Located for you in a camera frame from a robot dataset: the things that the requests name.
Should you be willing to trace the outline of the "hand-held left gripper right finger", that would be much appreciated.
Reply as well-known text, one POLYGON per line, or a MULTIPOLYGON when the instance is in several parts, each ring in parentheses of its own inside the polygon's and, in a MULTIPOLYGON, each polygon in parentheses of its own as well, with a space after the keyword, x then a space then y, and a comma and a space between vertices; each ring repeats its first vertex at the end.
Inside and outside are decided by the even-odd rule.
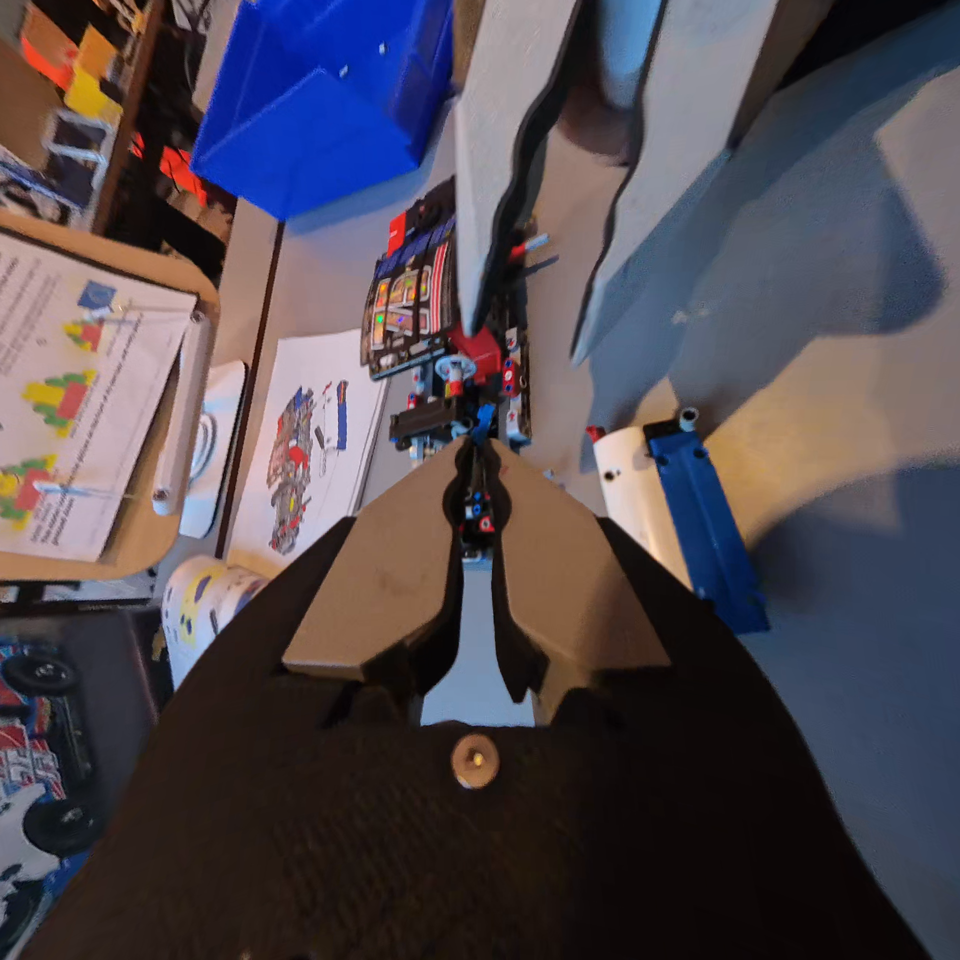
POLYGON ((550 724, 571 691, 671 668, 598 517, 500 440, 487 442, 491 606, 510 699, 550 724))

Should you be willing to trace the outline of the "dark shelf rack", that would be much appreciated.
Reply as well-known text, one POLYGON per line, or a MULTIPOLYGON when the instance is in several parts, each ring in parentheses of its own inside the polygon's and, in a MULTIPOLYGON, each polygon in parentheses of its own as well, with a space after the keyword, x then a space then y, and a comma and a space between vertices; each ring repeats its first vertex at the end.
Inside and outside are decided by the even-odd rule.
POLYGON ((2 2, 2 210, 217 277, 236 198, 192 169, 216 2, 2 2))

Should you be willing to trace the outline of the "white printed roll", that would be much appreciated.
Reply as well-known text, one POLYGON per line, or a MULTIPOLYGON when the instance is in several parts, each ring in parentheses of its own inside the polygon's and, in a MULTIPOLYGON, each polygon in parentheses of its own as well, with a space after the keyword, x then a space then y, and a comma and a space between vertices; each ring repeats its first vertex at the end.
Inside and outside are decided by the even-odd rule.
POLYGON ((187 559, 171 574, 161 602, 161 625, 173 689, 177 690, 222 630, 269 579, 221 559, 187 559))

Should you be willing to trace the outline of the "white blue panel assembly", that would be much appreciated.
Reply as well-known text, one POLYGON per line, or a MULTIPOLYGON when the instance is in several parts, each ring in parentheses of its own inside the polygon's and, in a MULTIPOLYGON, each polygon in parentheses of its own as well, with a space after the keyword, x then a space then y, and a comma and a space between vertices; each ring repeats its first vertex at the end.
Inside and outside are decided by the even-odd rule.
POLYGON ((642 426, 585 427, 606 515, 733 633, 766 633, 760 579, 698 421, 687 406, 642 426))

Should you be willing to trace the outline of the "tan wooden board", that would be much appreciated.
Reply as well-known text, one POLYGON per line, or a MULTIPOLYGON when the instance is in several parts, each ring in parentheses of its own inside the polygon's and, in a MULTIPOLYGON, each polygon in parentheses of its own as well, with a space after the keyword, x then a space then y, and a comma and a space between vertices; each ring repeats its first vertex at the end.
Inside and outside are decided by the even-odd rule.
POLYGON ((6 211, 2 212, 3 233, 196 296, 195 311, 101 557, 57 560, 2 551, 3 582, 103 580, 145 570, 162 559, 178 534, 200 401, 219 326, 220 297, 201 271, 185 261, 6 211))

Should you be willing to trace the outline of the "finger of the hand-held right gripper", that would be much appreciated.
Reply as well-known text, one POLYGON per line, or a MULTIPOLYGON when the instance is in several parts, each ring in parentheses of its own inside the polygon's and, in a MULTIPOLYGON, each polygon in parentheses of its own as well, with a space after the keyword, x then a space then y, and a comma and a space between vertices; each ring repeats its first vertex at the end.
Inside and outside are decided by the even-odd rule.
POLYGON ((606 217, 570 345, 582 365, 653 276, 829 1, 663 2, 634 100, 630 163, 606 217))
POLYGON ((559 117, 577 1, 489 1, 455 104, 457 289, 462 329, 485 325, 526 204, 534 155, 559 117))

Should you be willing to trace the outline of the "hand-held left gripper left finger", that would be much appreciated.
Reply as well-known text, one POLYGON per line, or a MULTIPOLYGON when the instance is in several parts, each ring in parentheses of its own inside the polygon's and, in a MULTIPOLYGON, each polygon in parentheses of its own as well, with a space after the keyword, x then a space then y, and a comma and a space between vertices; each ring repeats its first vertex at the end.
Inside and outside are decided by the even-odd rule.
POLYGON ((459 560, 449 501, 469 452, 468 438, 455 439, 357 514, 283 654, 286 669, 359 681, 374 660, 426 635, 459 560))

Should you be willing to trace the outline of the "printed toy car box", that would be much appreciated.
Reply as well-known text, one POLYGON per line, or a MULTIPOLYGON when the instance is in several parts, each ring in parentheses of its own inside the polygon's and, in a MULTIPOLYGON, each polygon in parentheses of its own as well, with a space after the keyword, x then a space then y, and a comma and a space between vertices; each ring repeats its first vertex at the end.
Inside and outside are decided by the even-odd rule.
POLYGON ((103 832, 79 690, 63 650, 2 636, 2 958, 18 958, 103 832))

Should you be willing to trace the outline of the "open instruction booklet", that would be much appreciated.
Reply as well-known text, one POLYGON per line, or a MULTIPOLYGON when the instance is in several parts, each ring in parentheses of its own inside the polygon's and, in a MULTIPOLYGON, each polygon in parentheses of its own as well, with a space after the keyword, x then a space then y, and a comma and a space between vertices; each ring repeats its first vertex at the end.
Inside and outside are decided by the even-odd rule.
POLYGON ((358 509, 387 390, 360 342, 358 329, 277 342, 229 563, 276 576, 358 509))

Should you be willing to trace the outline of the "blue storage bin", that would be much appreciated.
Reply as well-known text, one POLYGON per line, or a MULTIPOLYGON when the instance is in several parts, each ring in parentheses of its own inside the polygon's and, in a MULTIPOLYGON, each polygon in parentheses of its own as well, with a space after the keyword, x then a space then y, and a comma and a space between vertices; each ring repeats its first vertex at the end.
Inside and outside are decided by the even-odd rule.
POLYGON ((421 164, 450 1, 241 2, 191 169, 285 221, 421 164))

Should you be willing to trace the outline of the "toy brick car model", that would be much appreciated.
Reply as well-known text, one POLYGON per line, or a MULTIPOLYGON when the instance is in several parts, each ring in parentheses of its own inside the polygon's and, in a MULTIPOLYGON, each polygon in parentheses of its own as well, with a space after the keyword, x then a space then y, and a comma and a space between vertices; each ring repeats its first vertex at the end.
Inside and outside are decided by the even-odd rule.
POLYGON ((412 376, 405 408, 390 416, 389 440, 413 468, 462 437, 496 439, 513 453, 533 442, 526 278, 542 266, 532 256, 551 238, 530 221, 511 241, 506 278, 477 335, 464 333, 461 318, 445 354, 388 377, 412 376))

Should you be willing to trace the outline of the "dark printed sticker sheet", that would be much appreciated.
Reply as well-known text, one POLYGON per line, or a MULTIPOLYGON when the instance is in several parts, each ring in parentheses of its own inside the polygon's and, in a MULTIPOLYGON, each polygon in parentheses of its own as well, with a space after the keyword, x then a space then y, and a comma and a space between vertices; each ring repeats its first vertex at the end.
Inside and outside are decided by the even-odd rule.
POLYGON ((371 381, 444 355, 461 321, 456 177, 394 216, 364 306, 360 363, 371 381))

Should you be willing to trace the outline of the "grey desk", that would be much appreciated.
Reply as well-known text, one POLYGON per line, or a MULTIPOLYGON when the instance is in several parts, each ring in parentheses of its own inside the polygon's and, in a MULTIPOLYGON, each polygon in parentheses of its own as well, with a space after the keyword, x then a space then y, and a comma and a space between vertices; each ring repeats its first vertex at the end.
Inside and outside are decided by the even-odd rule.
POLYGON ((699 409, 765 596, 745 643, 935 958, 958 958, 958 2, 838 2, 613 307, 570 341, 623 172, 558 131, 526 455, 604 511, 587 424, 699 409))

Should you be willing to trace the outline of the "white rounded pad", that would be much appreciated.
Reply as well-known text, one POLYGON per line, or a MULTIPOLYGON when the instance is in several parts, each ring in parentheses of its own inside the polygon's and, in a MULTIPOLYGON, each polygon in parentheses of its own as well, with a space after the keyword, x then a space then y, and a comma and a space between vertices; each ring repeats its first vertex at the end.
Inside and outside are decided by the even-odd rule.
POLYGON ((239 360, 210 368, 178 527, 181 536, 202 540, 213 527, 247 374, 247 364, 239 360))

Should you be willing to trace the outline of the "printed brick picture sheet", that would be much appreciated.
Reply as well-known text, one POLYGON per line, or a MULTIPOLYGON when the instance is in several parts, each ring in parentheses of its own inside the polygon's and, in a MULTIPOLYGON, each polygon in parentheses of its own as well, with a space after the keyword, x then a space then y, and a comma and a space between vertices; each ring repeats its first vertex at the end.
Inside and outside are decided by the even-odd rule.
POLYGON ((3 552, 100 559, 196 305, 2 233, 3 552))

